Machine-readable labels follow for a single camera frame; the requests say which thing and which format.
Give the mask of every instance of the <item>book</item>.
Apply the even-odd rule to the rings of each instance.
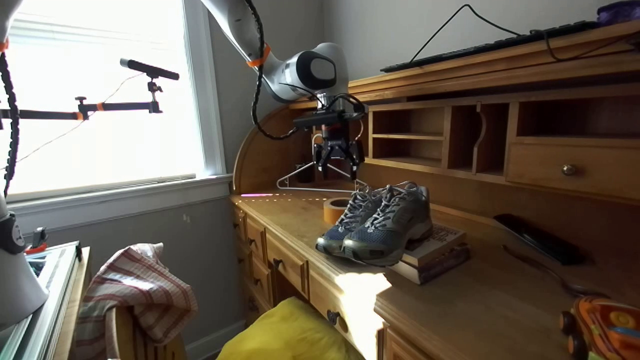
[[[430,260],[421,268],[413,268],[400,260],[398,264],[391,266],[391,271],[413,284],[426,284],[438,279],[439,275],[460,266],[467,259],[470,259],[470,250],[464,245],[457,245],[453,248],[447,248],[447,252],[439,254],[439,259]]]
[[[413,248],[406,250],[400,263],[406,263],[413,268],[421,268],[430,260],[462,245],[462,240],[464,240],[464,233],[433,224],[432,236],[427,240],[421,240]]]

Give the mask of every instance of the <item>wooden chair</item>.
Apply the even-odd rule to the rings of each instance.
[[[119,360],[186,360],[181,338],[158,346],[148,340],[132,309],[106,312],[106,356]]]

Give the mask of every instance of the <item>remote control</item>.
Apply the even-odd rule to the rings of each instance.
[[[524,245],[558,260],[559,264],[582,264],[587,260],[578,246],[526,223],[524,219],[513,214],[496,214],[493,221],[513,233]]]

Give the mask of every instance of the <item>yellow cushion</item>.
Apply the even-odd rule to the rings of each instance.
[[[359,360],[307,305],[286,299],[224,345],[218,360]]]

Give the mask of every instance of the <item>gray sneaker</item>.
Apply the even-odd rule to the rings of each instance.
[[[372,266],[395,264],[410,240],[426,240],[432,234],[427,206],[427,193],[415,182],[385,187],[375,214],[343,238],[345,259]]]
[[[335,224],[315,240],[315,248],[330,256],[343,259],[342,240],[352,231],[359,229],[382,204],[382,188],[356,190],[347,200]]]

